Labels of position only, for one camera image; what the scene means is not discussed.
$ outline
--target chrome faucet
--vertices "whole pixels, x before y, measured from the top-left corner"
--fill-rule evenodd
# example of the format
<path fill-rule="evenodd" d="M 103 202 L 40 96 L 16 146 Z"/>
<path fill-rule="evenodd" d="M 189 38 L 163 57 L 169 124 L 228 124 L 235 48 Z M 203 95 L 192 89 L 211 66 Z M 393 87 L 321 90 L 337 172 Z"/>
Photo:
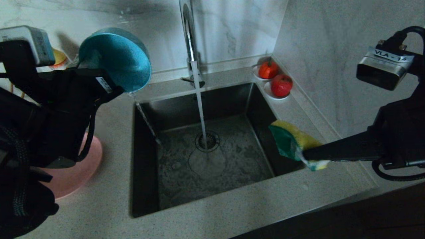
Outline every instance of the chrome faucet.
<path fill-rule="evenodd" d="M 195 86 L 193 78 L 192 63 L 196 62 L 197 71 L 199 72 L 199 57 L 198 50 L 196 48 L 196 39 L 195 39 L 195 25 L 193 24 L 193 11 L 192 11 L 192 0 L 179 0 L 180 3 L 180 13 L 181 13 L 181 23 L 183 24 L 184 40 L 186 41 L 187 49 L 187 68 L 189 69 L 189 78 L 181 78 L 181 80 L 191 82 L 192 86 Z M 199 86 L 202 87 L 205 85 L 204 81 L 199 82 Z"/>

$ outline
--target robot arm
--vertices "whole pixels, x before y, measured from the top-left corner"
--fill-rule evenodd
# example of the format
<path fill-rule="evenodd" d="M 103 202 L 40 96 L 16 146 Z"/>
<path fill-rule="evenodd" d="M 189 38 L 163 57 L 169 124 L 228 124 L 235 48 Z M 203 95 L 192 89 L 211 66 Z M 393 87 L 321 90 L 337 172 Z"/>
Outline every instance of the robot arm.
<path fill-rule="evenodd" d="M 381 107 L 366 132 L 306 150 L 303 154 L 307 160 L 373 161 L 375 172 L 387 180 L 425 178 L 425 173 L 391 176 L 379 169 L 379 165 L 386 170 L 411 166 L 425 168 L 424 56 L 405 50 L 403 41 L 409 32 L 418 33 L 425 41 L 425 29 L 417 26 L 398 31 L 386 41 L 380 40 L 358 64 L 357 78 L 394 90 L 407 73 L 413 74 L 418 77 L 419 85 L 412 96 Z"/>
<path fill-rule="evenodd" d="M 0 88 L 0 237 L 16 237 L 57 212 L 53 193 L 30 167 L 67 168 L 87 155 L 96 111 L 124 92 L 102 69 L 37 73 L 54 63 L 47 34 L 21 26 L 0 29 L 0 62 L 9 80 L 38 105 Z M 79 149 L 86 128 L 88 138 Z"/>

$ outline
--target water stream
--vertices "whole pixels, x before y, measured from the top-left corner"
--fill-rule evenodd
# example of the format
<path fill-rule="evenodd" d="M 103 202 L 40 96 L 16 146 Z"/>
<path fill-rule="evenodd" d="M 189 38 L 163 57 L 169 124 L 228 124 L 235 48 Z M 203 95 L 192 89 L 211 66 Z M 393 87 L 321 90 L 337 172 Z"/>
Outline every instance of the water stream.
<path fill-rule="evenodd" d="M 195 82 L 195 90 L 196 90 L 196 99 L 198 101 L 199 116 L 201 118 L 202 139 L 204 142 L 204 147 L 207 148 L 207 132 L 205 130 L 204 111 L 202 109 L 201 87 L 199 86 L 199 82 L 201 81 L 201 76 L 198 70 L 198 62 L 191 61 L 190 65 L 192 66 L 193 81 Z"/>
<path fill-rule="evenodd" d="M 161 141 L 158 139 L 158 137 L 156 136 L 155 131 L 153 130 L 152 125 L 149 123 L 145 113 L 143 112 L 142 106 L 140 105 L 140 103 L 137 101 L 136 99 L 136 93 L 133 92 L 129 92 L 128 95 L 133 98 L 134 103 L 136 104 L 137 109 L 139 110 L 140 114 L 143 117 L 143 120 L 146 122 L 147 126 L 149 127 L 150 132 L 152 133 L 153 137 L 155 138 L 155 141 L 157 144 L 161 145 Z"/>

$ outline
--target faucet handle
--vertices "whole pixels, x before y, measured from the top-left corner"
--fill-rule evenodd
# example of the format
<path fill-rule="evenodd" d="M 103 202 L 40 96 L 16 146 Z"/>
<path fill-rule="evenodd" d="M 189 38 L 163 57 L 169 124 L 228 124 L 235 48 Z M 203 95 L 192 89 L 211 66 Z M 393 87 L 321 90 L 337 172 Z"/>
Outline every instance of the faucet handle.
<path fill-rule="evenodd" d="M 193 76 L 191 76 L 190 78 L 182 77 L 182 78 L 180 78 L 180 80 L 190 82 L 191 86 L 195 87 L 195 81 L 193 80 Z M 205 85 L 205 81 L 199 82 L 200 88 L 202 88 L 204 85 Z"/>

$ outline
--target sink drain strainer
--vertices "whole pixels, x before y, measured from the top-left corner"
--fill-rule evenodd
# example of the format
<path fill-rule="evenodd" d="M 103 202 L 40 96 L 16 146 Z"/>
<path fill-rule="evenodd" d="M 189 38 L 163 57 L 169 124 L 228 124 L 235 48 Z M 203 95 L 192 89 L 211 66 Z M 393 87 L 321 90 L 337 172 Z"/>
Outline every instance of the sink drain strainer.
<path fill-rule="evenodd" d="M 202 152 L 211 152 L 215 150 L 220 144 L 220 138 L 218 135 L 212 131 L 207 131 L 207 146 L 204 145 L 204 136 L 199 133 L 195 139 L 196 147 Z"/>

